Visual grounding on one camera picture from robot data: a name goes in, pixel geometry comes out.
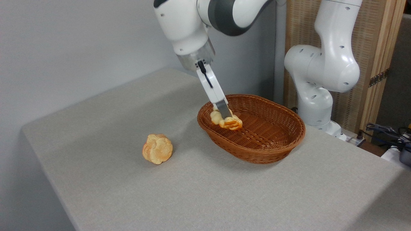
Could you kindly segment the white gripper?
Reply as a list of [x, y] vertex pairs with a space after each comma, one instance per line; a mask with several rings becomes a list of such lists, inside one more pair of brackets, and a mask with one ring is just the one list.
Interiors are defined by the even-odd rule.
[[210, 102], [218, 109], [223, 119], [232, 117], [228, 101], [210, 64], [198, 61], [196, 66], [198, 77]]

